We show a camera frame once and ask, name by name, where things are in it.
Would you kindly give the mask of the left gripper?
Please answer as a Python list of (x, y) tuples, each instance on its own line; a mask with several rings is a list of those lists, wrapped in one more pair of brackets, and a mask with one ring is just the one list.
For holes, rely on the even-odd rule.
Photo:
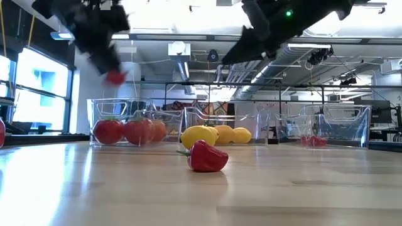
[(111, 6), (110, 10), (81, 7), (75, 14), (75, 45), (81, 52), (92, 52), (90, 60), (101, 75), (119, 72), (119, 55), (109, 43), (114, 33), (129, 29), (128, 15), (123, 6)]

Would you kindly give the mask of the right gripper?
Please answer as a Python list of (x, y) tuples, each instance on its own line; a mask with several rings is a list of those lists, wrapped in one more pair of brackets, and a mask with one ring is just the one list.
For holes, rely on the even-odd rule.
[(242, 0), (251, 28), (242, 28), (240, 39), (221, 60), (223, 65), (274, 58), (261, 41), (287, 40), (317, 22), (316, 0)]

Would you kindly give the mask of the orange-yellow toy lemon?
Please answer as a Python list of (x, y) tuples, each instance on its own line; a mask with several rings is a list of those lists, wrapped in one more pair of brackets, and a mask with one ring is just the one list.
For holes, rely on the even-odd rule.
[(233, 128), (227, 125), (218, 125), (215, 126), (219, 133), (219, 138), (216, 141), (217, 144), (228, 144), (230, 142), (233, 142), (235, 138), (235, 132)]

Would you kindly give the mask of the small red strawberry bottom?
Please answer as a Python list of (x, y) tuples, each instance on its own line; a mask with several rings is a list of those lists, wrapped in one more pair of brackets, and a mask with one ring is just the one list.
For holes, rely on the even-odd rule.
[(187, 157), (191, 170), (200, 173), (218, 172), (224, 168), (229, 155), (207, 144), (203, 140), (196, 141), (189, 151), (177, 151)]

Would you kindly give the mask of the clear plastic bin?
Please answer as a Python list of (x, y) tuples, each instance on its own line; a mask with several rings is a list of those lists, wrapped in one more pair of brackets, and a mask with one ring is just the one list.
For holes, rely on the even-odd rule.
[[(295, 115), (276, 117), (278, 142), (310, 149), (367, 149), (371, 122), (370, 105), (304, 105)], [(327, 140), (326, 146), (302, 146), (302, 136)]]
[(247, 114), (244, 116), (234, 115), (235, 126), (244, 127), (249, 130), (252, 134), (252, 139), (247, 144), (237, 144), (234, 141), (228, 144), (217, 144), (221, 146), (235, 145), (235, 146), (266, 146), (268, 145), (269, 139), (269, 123), (270, 123), (270, 112), (268, 109), (263, 109), (258, 113), (252, 115)]
[(92, 146), (125, 146), (141, 147), (129, 143), (123, 138), (115, 144), (102, 144), (94, 136), (93, 129), (97, 121), (115, 119), (124, 125), (127, 121), (137, 118), (146, 118), (153, 121), (162, 121), (166, 125), (167, 135), (164, 140), (154, 142), (151, 140), (146, 145), (157, 145), (180, 142), (182, 130), (183, 112), (181, 110), (158, 110), (151, 99), (144, 98), (114, 98), (114, 99), (89, 99), (87, 101), (87, 113), (90, 130), (90, 144)]

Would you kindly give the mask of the black metal rack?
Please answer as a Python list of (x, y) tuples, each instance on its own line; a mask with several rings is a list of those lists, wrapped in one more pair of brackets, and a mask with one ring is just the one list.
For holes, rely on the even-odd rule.
[(283, 83), (227, 83), (227, 82), (162, 82), (162, 81), (128, 81), (127, 84), (133, 85), (164, 85), (167, 90), (167, 86), (169, 85), (181, 85), (183, 87), (195, 87), (195, 86), (207, 86), (208, 89), (211, 87), (229, 87), (229, 88), (239, 88), (240, 93), (252, 93), (257, 92), (259, 89), (264, 87), (276, 87), (279, 90), (283, 90), (284, 88), (295, 88), (295, 89), (314, 89), (319, 88), (320, 92), (323, 94), (326, 88), (334, 88), (334, 89), (401, 89), (402, 85), (325, 85), (325, 84), (283, 84)]

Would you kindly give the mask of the grey overhead beam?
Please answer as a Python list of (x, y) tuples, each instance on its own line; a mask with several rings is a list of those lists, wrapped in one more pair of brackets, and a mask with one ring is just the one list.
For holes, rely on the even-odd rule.
[[(236, 42), (240, 35), (185, 35), (185, 34), (116, 34), (114, 40), (138, 41), (213, 41)], [(327, 43), (334, 45), (402, 45), (402, 38), (296, 37), (290, 43)]]

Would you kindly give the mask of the white ceiling unit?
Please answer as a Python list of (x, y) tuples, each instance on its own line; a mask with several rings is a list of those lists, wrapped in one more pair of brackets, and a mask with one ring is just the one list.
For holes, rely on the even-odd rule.
[(177, 62), (188, 62), (191, 60), (191, 44), (183, 41), (174, 41), (168, 44), (168, 56)]

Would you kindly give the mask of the black track light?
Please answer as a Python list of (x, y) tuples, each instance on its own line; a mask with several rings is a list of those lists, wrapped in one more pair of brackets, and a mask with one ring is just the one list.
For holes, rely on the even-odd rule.
[(311, 52), (310, 58), (307, 62), (311, 65), (318, 65), (325, 61), (328, 57), (334, 54), (334, 50), (332, 47), (330, 48), (321, 48), (319, 50)]

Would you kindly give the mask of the colourful mandala tapestry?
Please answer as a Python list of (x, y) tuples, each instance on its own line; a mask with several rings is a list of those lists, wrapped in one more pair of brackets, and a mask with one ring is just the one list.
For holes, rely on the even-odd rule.
[(206, 102), (194, 100), (192, 102), (174, 101), (164, 104), (163, 110), (185, 110), (183, 128), (190, 126), (210, 126), (227, 125), (232, 128), (235, 126), (234, 104), (228, 102)]

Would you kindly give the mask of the silver spiral air duct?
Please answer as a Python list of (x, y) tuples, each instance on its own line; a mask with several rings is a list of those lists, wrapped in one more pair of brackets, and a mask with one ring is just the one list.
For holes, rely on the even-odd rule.
[(296, 48), (296, 47), (283, 47), (276, 55), (276, 58), (269, 63), (265, 64), (260, 71), (255, 74), (251, 80), (250, 85), (243, 86), (239, 88), (236, 94), (236, 98), (239, 99), (249, 99), (258, 90), (260, 90), (263, 85), (273, 81), (281, 72), (290, 68), (298, 60), (303, 58), (305, 55), (309, 54), (313, 48)]

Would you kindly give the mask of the black aluminium table frame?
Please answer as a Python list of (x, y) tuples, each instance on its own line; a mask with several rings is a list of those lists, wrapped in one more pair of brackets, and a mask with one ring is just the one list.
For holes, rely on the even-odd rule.
[[(89, 135), (11, 135), (6, 136), (3, 146), (23, 146), (35, 144), (68, 143), (78, 141), (89, 141)], [(402, 153), (402, 143), (391, 143), (385, 141), (369, 141), (369, 149), (376, 151), (389, 151)]]

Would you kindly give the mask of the black wall-side monitor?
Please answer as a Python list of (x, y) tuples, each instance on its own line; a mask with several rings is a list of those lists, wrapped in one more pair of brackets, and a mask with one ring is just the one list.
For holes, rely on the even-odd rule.
[(371, 123), (372, 124), (392, 123), (390, 101), (388, 101), (388, 100), (355, 99), (354, 103), (356, 105), (370, 105), (371, 106)]

